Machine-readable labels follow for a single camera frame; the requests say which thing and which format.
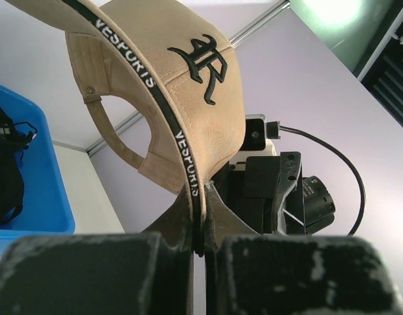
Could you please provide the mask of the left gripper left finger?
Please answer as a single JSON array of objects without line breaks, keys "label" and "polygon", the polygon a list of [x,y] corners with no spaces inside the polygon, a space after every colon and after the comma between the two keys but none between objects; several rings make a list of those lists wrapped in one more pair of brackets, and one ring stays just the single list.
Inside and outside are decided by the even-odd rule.
[{"label": "left gripper left finger", "polygon": [[194,310],[193,223],[185,189],[145,233],[159,237],[151,314],[192,314]]}]

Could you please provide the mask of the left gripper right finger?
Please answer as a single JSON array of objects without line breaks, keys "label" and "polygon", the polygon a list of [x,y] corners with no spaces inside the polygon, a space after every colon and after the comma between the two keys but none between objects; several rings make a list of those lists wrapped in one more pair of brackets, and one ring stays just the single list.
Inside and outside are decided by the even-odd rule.
[{"label": "left gripper right finger", "polygon": [[231,314],[236,298],[232,241],[258,233],[231,211],[213,182],[205,185],[206,218],[203,227],[207,314]]}]

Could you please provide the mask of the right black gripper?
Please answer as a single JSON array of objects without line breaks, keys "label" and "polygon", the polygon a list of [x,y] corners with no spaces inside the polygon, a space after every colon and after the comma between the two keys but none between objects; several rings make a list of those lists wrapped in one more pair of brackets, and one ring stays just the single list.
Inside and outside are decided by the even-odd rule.
[{"label": "right black gripper", "polygon": [[302,159],[299,152],[249,156],[217,173],[225,205],[258,234],[305,235]]}]

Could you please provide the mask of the beige baseball cap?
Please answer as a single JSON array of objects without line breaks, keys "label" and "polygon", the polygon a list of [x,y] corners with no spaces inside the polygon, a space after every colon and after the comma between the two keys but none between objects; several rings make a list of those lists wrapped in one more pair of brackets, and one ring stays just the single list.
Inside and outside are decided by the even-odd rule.
[{"label": "beige baseball cap", "polygon": [[[228,38],[178,1],[13,1],[64,31],[74,79],[109,147],[147,179],[186,192],[193,244],[202,252],[205,186],[241,148],[240,67]],[[102,98],[116,96],[146,119],[140,156],[118,137]]]}]

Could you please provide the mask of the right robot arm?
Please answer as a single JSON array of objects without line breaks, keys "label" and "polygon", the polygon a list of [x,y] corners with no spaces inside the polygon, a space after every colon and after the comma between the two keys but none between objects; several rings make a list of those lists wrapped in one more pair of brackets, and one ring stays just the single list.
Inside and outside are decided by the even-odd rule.
[{"label": "right robot arm", "polygon": [[335,219],[333,198],[318,177],[303,176],[299,152],[239,157],[213,181],[226,206],[259,234],[271,232],[275,203],[282,208],[289,235],[312,235]]}]

